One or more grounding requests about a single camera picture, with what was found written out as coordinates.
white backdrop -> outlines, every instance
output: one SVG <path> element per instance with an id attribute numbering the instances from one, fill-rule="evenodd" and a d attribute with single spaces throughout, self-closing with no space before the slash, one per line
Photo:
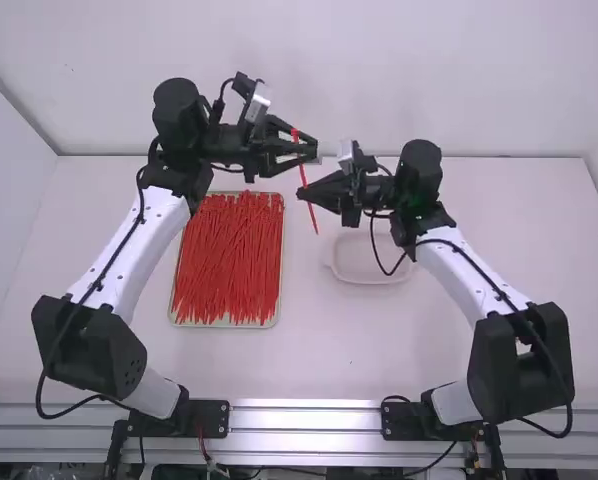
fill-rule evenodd
<path id="1" fill-rule="evenodd" d="M 56 159 L 0 94 L 0 311 Z"/>
<path id="2" fill-rule="evenodd" d="M 583 155 L 598 186 L 598 1 L 0 1 L 0 78 L 63 153 L 143 152 L 156 85 L 237 69 L 325 143 Z"/>

black cable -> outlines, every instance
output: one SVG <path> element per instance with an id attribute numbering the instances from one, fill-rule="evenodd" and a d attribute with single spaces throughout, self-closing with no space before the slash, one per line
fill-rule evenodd
<path id="1" fill-rule="evenodd" d="M 139 453 L 141 454 L 141 466 L 146 466 L 146 452 L 143 449 L 143 431 L 139 433 Z"/>
<path id="2" fill-rule="evenodd" d="M 150 149 L 148 151 L 149 159 L 151 156 L 154 156 L 154 154 L 156 153 L 157 144 L 158 144 L 158 138 L 155 138 L 152 141 L 152 143 L 150 144 Z M 46 377 L 48 376 L 49 366 L 52 363 L 52 361 L 54 360 L 54 357 L 57 354 L 57 351 L 59 350 L 59 344 L 62 342 L 62 340 L 66 336 L 66 333 L 70 329 L 72 323 L 74 322 L 75 318 L 77 317 L 77 314 L 81 310 L 81 307 L 83 307 L 83 304 L 86 302 L 86 300 L 88 300 L 88 298 L 90 298 L 90 296 L 95 292 L 95 290 L 101 289 L 101 287 L 103 286 L 101 282 L 106 277 L 106 274 L 108 273 L 110 268 L 112 268 L 112 265 L 114 264 L 114 262 L 117 260 L 117 258 L 121 254 L 121 251 L 126 246 L 128 241 L 130 240 L 130 237 L 135 232 L 137 227 L 144 221 L 143 214 L 144 214 L 145 199 L 143 196 L 143 189 L 139 185 L 139 180 L 141 179 L 141 175 L 145 168 L 146 167 L 141 167 L 137 171 L 137 174 L 135 176 L 135 183 L 137 184 L 137 191 L 139 194 L 139 213 L 137 214 L 135 221 L 133 222 L 132 226 L 128 230 L 128 233 L 126 233 L 126 236 L 119 243 L 119 246 L 117 247 L 117 249 L 111 255 L 110 259 L 104 266 L 103 270 L 101 270 L 101 273 L 99 274 L 97 279 L 94 282 L 92 282 L 92 285 L 90 285 L 88 290 L 86 290 L 86 293 L 84 293 L 83 297 L 81 297 L 79 302 L 77 302 L 77 304 L 74 306 L 74 308 L 72 309 L 72 312 L 70 312 L 70 315 L 68 316 L 65 323 L 63 324 L 63 327 L 61 328 L 61 330 L 57 334 L 54 342 L 50 346 L 50 350 L 48 351 L 48 356 L 46 357 L 46 361 L 43 364 L 41 374 L 39 375 L 39 381 L 37 382 L 37 389 L 35 391 L 35 409 L 37 410 L 37 414 L 39 415 L 39 417 L 43 418 L 44 420 L 54 420 L 59 417 L 63 417 L 64 415 L 67 415 L 70 412 L 73 412 L 77 408 L 82 407 L 86 403 L 91 402 L 93 400 L 108 400 L 103 395 L 92 395 L 90 397 L 84 398 L 80 402 L 75 403 L 74 405 L 66 408 L 65 410 L 62 410 L 57 413 L 49 414 L 49 413 L 44 412 L 44 410 L 43 410 L 43 406 L 41 404 L 42 403 L 41 395 L 43 393 L 43 385 L 46 381 Z"/>
<path id="3" fill-rule="evenodd" d="M 227 168 L 227 167 L 221 167 L 219 165 L 215 165 L 214 163 L 211 163 L 210 166 L 215 169 L 215 170 L 221 170 L 222 172 L 228 172 L 228 173 L 243 173 L 243 168 L 236 168 L 236 169 L 232 169 L 232 168 Z"/>
<path id="4" fill-rule="evenodd" d="M 388 215 L 388 214 L 382 215 L 382 214 L 380 214 L 380 213 L 375 213 L 375 214 L 373 215 L 373 214 L 372 214 L 372 212 L 367 212 L 367 211 L 365 211 L 365 210 L 363 211 L 363 214 L 364 214 L 366 217 L 375 217 L 375 218 L 379 218 L 380 220 L 385 220 L 385 219 L 388 219 L 388 218 L 390 218 L 390 215 Z"/>
<path id="5" fill-rule="evenodd" d="M 431 468 L 436 467 L 439 464 L 439 462 L 441 462 L 444 458 L 446 458 L 448 456 L 448 454 L 452 451 L 452 449 L 455 448 L 455 445 L 457 445 L 456 440 L 454 442 L 451 442 L 450 445 L 448 446 L 448 448 L 446 448 L 446 450 L 441 455 L 439 455 L 433 462 L 429 463 L 425 467 L 417 468 L 417 469 L 411 470 L 409 472 L 404 472 L 402 475 L 397 476 L 397 477 L 392 477 L 392 476 L 384 477 L 384 476 L 380 476 L 380 475 L 373 475 L 373 477 L 381 478 L 381 479 L 385 479 L 385 480 L 406 480 L 409 477 L 411 477 L 412 475 L 417 475 L 419 473 L 427 472 Z"/>
<path id="6" fill-rule="evenodd" d="M 401 257 L 399 257 L 399 260 L 397 260 L 397 263 L 395 263 L 395 266 L 392 267 L 390 271 L 385 269 L 383 263 L 381 263 L 381 260 L 379 259 L 379 252 L 377 252 L 377 245 L 375 243 L 375 218 L 377 218 L 376 214 L 377 207 L 375 206 L 372 209 L 372 214 L 370 215 L 370 243 L 372 244 L 372 253 L 375 254 L 375 260 L 377 261 L 377 265 L 379 265 L 379 268 L 381 269 L 383 274 L 387 277 L 391 277 L 395 274 L 401 263 L 405 260 L 407 254 L 406 252 L 403 252 Z"/>
<path id="7" fill-rule="evenodd" d="M 284 472 L 302 473 L 304 475 L 312 475 L 314 477 L 326 477 L 325 473 L 313 472 L 312 470 L 303 470 L 301 468 L 293 467 L 261 467 L 262 470 L 282 470 Z"/>
<path id="8" fill-rule="evenodd" d="M 539 350 L 541 350 L 541 354 L 548 360 L 550 368 L 553 371 L 553 373 L 557 379 L 557 384 L 559 386 L 559 389 L 561 390 L 561 392 L 564 396 L 564 400 L 566 403 L 566 426 L 564 427 L 564 429 L 561 432 L 555 433 L 551 430 L 548 430 L 546 427 L 543 427 L 543 426 L 539 425 L 538 423 L 533 422 L 532 420 L 528 420 L 527 418 L 522 417 L 522 418 L 518 418 L 517 420 L 519 420 L 520 422 L 523 422 L 527 425 L 530 425 L 531 427 L 536 428 L 540 432 L 543 432 L 546 435 L 549 435 L 550 437 L 553 437 L 553 438 L 566 437 L 572 430 L 572 421 L 573 421 L 572 402 L 570 402 L 570 400 L 569 400 L 568 388 L 566 387 L 566 382 L 564 381 L 563 375 L 561 374 L 561 371 L 559 370 L 559 367 L 557 366 L 556 360 L 554 359 L 554 357 L 548 350 L 548 347 L 543 342 L 543 340 L 541 339 L 539 334 L 536 332 L 534 326 L 528 320 L 526 320 L 526 318 L 524 318 L 523 315 L 521 315 L 520 310 L 517 308 L 517 306 L 514 303 L 512 303 L 512 301 L 510 300 L 510 298 L 508 297 L 506 292 L 504 292 L 501 288 L 499 288 L 499 285 L 497 285 L 495 283 L 495 281 L 492 280 L 492 278 L 490 278 L 490 276 L 486 272 L 484 272 L 484 270 L 472 258 L 470 258 L 470 256 L 462 248 L 455 245 L 453 242 L 451 242 L 449 240 L 445 240 L 445 239 L 441 239 L 441 238 L 428 238 L 425 240 L 421 240 L 420 242 L 417 242 L 415 246 L 418 247 L 418 246 L 425 245 L 428 243 L 441 243 L 443 245 L 447 245 L 447 246 L 451 247 L 456 253 L 460 254 L 464 258 L 464 260 L 466 260 L 470 264 L 470 266 L 472 268 L 474 268 L 477 271 L 477 273 L 479 273 L 479 275 L 486 281 L 486 283 L 488 283 L 488 285 L 490 285 L 490 287 L 504 301 L 504 303 L 510 308 L 510 310 L 512 310 L 517 316 L 519 316 L 519 318 L 526 324 L 526 326 L 528 328 L 528 333 L 530 333 L 530 335 L 532 336 L 532 340 L 533 340 L 532 345 L 534 347 L 538 348 Z"/>
<path id="9" fill-rule="evenodd" d="M 255 473 L 253 473 L 252 475 L 248 476 L 248 477 L 243 477 L 243 478 L 237 478 L 235 480 L 254 480 L 255 478 L 257 478 L 259 476 L 259 474 L 261 472 L 263 472 L 264 467 L 259 467 L 259 470 L 257 470 Z"/>
<path id="10" fill-rule="evenodd" d="M 223 94 L 226 90 L 226 87 L 228 86 L 229 83 L 234 82 L 234 77 L 231 77 L 227 80 L 224 80 L 224 82 L 221 84 L 221 88 L 219 89 L 219 100 L 223 101 Z"/>
<path id="11" fill-rule="evenodd" d="M 384 167 L 380 163 L 377 163 L 377 167 L 379 167 L 379 169 L 385 172 L 389 177 L 392 177 L 392 172 L 388 170 L 386 167 Z"/>

